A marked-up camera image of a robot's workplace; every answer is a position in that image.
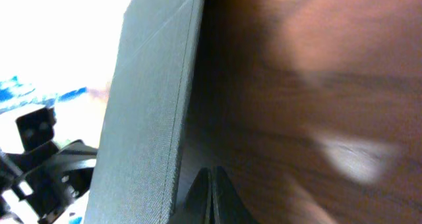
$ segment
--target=brown wooden surface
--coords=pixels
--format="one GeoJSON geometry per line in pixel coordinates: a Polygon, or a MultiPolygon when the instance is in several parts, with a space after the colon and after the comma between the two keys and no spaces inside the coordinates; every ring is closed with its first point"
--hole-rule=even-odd
{"type": "Polygon", "coordinates": [[[261,223],[422,223],[422,0],[207,0],[178,202],[223,165],[261,223]]]}

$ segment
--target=wooden floor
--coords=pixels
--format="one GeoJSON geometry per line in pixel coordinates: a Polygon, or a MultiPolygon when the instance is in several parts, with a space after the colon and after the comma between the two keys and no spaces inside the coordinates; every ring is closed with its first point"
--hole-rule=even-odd
{"type": "Polygon", "coordinates": [[[422,0],[207,0],[178,202],[223,165],[261,223],[422,223],[422,0]]]}

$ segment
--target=black pointed object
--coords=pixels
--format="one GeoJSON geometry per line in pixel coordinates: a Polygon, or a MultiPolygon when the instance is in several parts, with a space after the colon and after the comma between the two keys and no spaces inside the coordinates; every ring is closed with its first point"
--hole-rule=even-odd
{"type": "Polygon", "coordinates": [[[211,224],[211,171],[202,168],[186,197],[183,208],[173,215],[168,224],[211,224]]]}
{"type": "Polygon", "coordinates": [[[215,224],[258,223],[243,205],[222,167],[212,170],[212,203],[215,224]]]}

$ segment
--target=gray fabric surface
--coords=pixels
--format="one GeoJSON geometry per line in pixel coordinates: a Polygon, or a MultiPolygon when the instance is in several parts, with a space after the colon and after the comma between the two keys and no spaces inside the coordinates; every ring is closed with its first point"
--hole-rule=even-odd
{"type": "Polygon", "coordinates": [[[85,223],[167,223],[204,0],[132,0],[85,223]]]}

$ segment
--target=black object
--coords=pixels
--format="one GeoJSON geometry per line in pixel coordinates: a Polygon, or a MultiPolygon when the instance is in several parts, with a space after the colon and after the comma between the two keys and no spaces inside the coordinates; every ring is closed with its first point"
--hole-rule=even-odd
{"type": "Polygon", "coordinates": [[[53,115],[41,109],[18,118],[25,153],[0,150],[0,219],[50,224],[89,190],[97,149],[77,140],[59,150],[53,115]]]}
{"type": "Polygon", "coordinates": [[[169,224],[256,223],[243,205],[222,167],[202,168],[196,176],[181,210],[169,224]]]}

